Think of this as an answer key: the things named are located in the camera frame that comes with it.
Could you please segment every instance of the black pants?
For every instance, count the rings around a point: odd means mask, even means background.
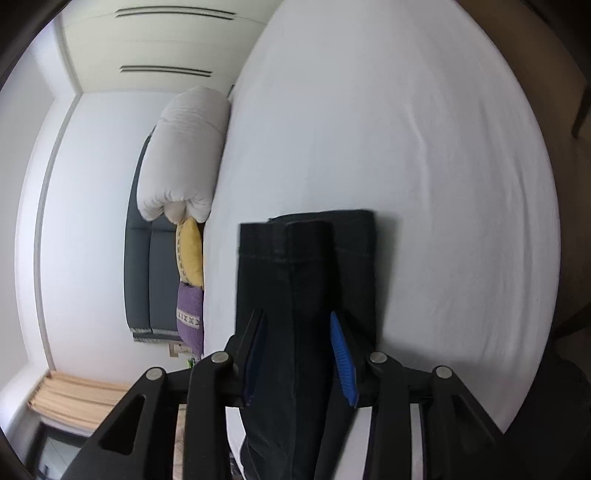
[[[332,310],[375,344],[375,221],[365,210],[244,224],[236,331],[251,311],[269,324],[251,405],[242,410],[247,480],[326,480],[351,423],[334,366]]]

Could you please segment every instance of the silver screw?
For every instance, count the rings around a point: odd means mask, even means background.
[[[373,364],[383,364],[388,359],[388,356],[383,352],[372,352],[369,356],[369,361]]]
[[[435,369],[435,374],[439,377],[439,378],[443,378],[443,379],[447,379],[447,378],[451,378],[453,375],[452,369],[449,367],[446,367],[445,365],[441,365],[440,367],[437,367]]]
[[[160,377],[162,377],[162,369],[161,368],[150,368],[150,370],[148,370],[146,372],[146,378],[148,380],[158,380]]]
[[[229,358],[230,355],[228,355],[226,352],[215,352],[212,355],[212,362],[215,364],[222,364],[227,362]]]

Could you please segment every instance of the yellow pillow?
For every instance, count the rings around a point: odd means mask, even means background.
[[[194,218],[177,225],[177,266],[181,281],[203,288],[201,234]]]

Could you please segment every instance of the white wall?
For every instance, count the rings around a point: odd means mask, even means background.
[[[15,232],[29,157],[53,100],[27,50],[0,91],[0,389],[28,362],[15,289]]]
[[[58,370],[134,382],[186,367],[166,345],[136,343],[125,319],[129,192],[142,145],[173,94],[85,93],[57,153],[41,233],[41,292]]]

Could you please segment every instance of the ribbed blue pad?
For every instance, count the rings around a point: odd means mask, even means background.
[[[343,330],[340,328],[339,319],[335,312],[330,314],[330,343],[335,353],[336,368],[339,372],[340,387],[343,395],[349,401],[349,405],[354,407],[359,400],[357,392],[357,383],[355,378],[355,367],[351,360],[351,354],[345,342]]]

